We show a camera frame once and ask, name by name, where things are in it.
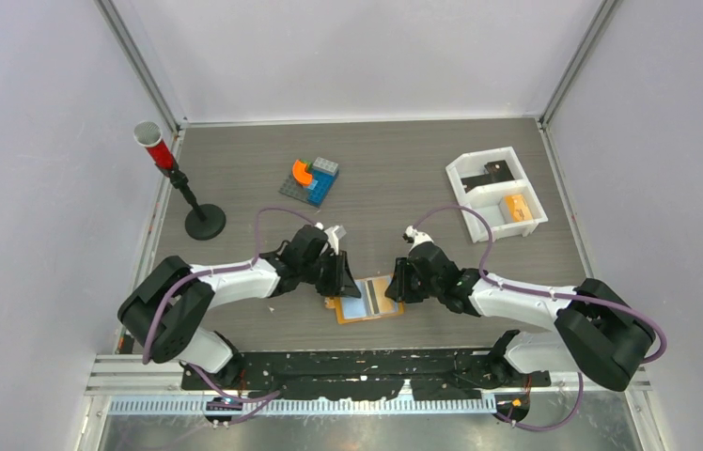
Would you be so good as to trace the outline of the orange credit card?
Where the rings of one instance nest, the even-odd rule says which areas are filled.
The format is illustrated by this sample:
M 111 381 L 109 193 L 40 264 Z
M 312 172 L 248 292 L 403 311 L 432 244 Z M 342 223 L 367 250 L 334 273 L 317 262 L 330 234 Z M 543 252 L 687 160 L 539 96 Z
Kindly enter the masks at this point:
M 499 203 L 499 209 L 506 224 L 522 223 L 534 219 L 534 215 L 522 194 L 504 196 Z
M 365 282 L 367 290 L 368 313 L 372 317 L 388 314 L 393 310 L 392 302 L 384 296 L 389 285 L 388 277 L 369 278 Z

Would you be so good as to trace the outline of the orange leather card holder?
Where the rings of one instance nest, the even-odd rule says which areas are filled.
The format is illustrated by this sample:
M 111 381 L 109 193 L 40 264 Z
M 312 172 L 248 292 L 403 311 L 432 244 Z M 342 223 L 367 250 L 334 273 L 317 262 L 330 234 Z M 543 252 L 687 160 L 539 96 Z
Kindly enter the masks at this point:
M 391 275 L 381 275 L 377 277 L 388 277 L 389 284 L 392 278 Z M 393 300 L 389 299 L 392 302 L 393 310 L 388 314 L 372 317 L 368 313 L 367 290 L 365 288 L 365 282 L 369 278 L 357 279 L 355 281 L 356 285 L 360 288 L 362 293 L 362 297 L 360 299 L 338 297 L 327 297 L 324 299 L 324 306 L 327 309 L 333 310 L 335 312 L 336 321 L 338 324 L 350 324 L 367 320 L 387 319 L 400 316 L 404 313 L 403 303 L 396 303 Z

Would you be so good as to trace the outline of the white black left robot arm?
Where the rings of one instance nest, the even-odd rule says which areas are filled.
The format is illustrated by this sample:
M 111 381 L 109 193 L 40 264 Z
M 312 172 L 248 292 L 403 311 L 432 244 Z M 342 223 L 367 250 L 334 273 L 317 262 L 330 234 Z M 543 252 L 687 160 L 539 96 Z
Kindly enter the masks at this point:
M 198 366 L 216 387 L 231 388 L 242 374 L 238 352 L 222 335 L 202 327 L 208 311 L 278 297 L 302 284 L 324 297 L 360 297 L 340 248 L 345 234 L 341 225 L 305 225 L 277 250 L 236 264 L 189 265 L 167 257 L 121 304 L 117 318 L 152 362 Z

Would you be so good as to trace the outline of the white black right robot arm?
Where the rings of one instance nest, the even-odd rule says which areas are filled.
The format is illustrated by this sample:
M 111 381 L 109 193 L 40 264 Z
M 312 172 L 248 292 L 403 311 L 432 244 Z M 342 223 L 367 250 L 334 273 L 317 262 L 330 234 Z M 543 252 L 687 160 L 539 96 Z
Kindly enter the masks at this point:
M 600 280 L 587 278 L 576 287 L 517 282 L 482 268 L 461 269 L 432 241 L 414 244 L 397 259 L 385 294 L 400 303 L 434 298 L 457 314 L 539 328 L 536 334 L 510 331 L 493 346 L 490 373 L 506 386 L 535 371 L 577 371 L 620 392 L 666 347 L 657 325 Z

